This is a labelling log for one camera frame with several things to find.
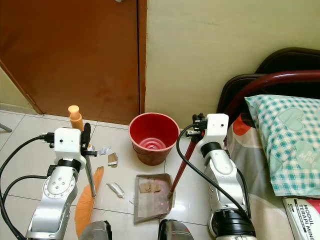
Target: pillow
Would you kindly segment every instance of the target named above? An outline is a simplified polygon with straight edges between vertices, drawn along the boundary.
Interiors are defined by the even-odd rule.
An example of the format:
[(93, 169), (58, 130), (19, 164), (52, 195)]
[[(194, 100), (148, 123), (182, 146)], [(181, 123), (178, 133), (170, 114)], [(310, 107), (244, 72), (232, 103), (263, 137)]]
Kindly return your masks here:
[(320, 99), (245, 98), (265, 151), (276, 196), (320, 195)]

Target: black cable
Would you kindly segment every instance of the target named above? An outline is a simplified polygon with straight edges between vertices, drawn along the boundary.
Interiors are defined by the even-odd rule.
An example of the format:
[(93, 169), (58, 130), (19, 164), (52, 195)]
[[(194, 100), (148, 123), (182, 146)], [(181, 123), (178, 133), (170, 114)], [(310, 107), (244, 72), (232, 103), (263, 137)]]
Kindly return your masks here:
[[(25, 143), (21, 144), (20, 146), (18, 146), (11, 154), (10, 156), (8, 156), (8, 158), (4, 161), (4, 163), (2, 164), (1, 168), (0, 168), (0, 182), (1, 182), (1, 175), (6, 167), (6, 165), (9, 163), (9, 161), (13, 158), (13, 156), (20, 150), (22, 149), (24, 146), (26, 146), (27, 144), (39, 140), (39, 139), (44, 139), (44, 136), (37, 136), (34, 137), (28, 141), (26, 141)], [(1, 193), (1, 184), (0, 184), (0, 209), (1, 209), (1, 215), (2, 218), (4, 220), (4, 222), (7, 224), (7, 226), (10, 228), (11, 232), (14, 234), (14, 236), (19, 239), (19, 240), (26, 240), (26, 238), (22, 235), (21, 232), (19, 232), (11, 223), (4, 202), (3, 202), (3, 197), (2, 197), (2, 193)]]
[(6, 202), (6, 198), (7, 198), (7, 195), (10, 191), (10, 189), (19, 181), (23, 180), (23, 179), (47, 179), (48, 177), (47, 176), (38, 176), (38, 175), (26, 175), (26, 176), (21, 176), (19, 178), (17, 178), (16, 180), (14, 180), (12, 183), (10, 183), (10, 185), (6, 188), (4, 194), (3, 194), (3, 197), (2, 197), (2, 202), (3, 204), (5, 204)]
[(182, 158), (182, 160), (190, 167), (192, 168), (192, 170), (194, 170), (197, 174), (199, 174), (202, 178), (204, 178), (209, 184), (211, 184), (212, 186), (214, 186), (217, 190), (219, 190), (223, 195), (225, 195), (234, 205), (236, 205), (236, 207), (239, 209), (240, 213), (242, 214), (242, 216), (244, 218), (246, 218), (248, 220), (249, 223), (252, 224), (251, 219), (249, 218), (249, 216), (247, 215), (246, 211), (240, 206), (240, 204), (232, 197), (230, 196), (225, 190), (223, 190), (218, 184), (216, 184), (214, 181), (212, 181), (207, 175), (205, 175), (203, 172), (201, 172), (198, 168), (196, 168), (191, 162), (189, 162), (185, 156), (183, 155), (183, 153), (180, 150), (179, 144), (180, 144), (180, 139), (181, 137), (185, 134), (185, 132), (192, 128), (192, 127), (197, 127), (198, 125), (196, 123), (190, 124), (189, 126), (187, 126), (185, 129), (183, 129), (180, 133), (180, 135), (178, 136), (178, 139), (176, 141), (176, 150), (179, 154), (179, 156)]
[(248, 217), (251, 218), (251, 209), (250, 209), (249, 192), (248, 192), (247, 183), (246, 183), (245, 177), (242, 174), (242, 172), (239, 169), (237, 169), (237, 172), (240, 175), (240, 178), (241, 178), (241, 181), (242, 181), (242, 185), (243, 185), (243, 188), (244, 188), (246, 211), (248, 213)]

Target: orange broom bristles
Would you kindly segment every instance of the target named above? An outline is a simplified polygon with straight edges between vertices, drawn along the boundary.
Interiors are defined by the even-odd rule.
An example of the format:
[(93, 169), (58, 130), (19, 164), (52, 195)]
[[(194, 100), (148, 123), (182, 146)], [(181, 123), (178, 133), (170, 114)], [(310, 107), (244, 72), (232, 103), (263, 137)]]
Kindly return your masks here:
[[(101, 179), (104, 175), (104, 167), (100, 166), (96, 169), (93, 175), (94, 187), (96, 194), (98, 192), (98, 188), (101, 182)], [(78, 238), (80, 238), (81, 234), (85, 230), (86, 226), (90, 224), (91, 214), (94, 209), (95, 198), (91, 196), (90, 186), (87, 185), (83, 189), (83, 192), (79, 198), (79, 201), (75, 207), (75, 230)]]

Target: book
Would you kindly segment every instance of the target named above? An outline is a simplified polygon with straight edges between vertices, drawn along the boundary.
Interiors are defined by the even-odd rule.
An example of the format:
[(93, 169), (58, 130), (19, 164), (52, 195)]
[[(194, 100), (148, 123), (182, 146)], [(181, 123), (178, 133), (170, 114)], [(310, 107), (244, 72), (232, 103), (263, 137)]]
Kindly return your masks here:
[(320, 240), (320, 199), (282, 199), (295, 240)]

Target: bucket handle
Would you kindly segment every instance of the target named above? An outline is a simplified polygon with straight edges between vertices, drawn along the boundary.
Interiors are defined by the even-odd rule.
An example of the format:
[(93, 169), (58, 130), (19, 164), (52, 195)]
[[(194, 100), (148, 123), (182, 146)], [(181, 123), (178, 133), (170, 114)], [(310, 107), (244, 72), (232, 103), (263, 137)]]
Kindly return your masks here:
[(133, 147), (133, 150), (134, 150), (137, 154), (141, 154), (141, 155), (148, 155), (148, 154), (150, 154), (150, 153), (151, 153), (151, 152), (147, 152), (147, 153), (141, 153), (141, 152), (138, 152), (138, 151), (135, 149), (134, 143), (132, 143), (132, 147)]

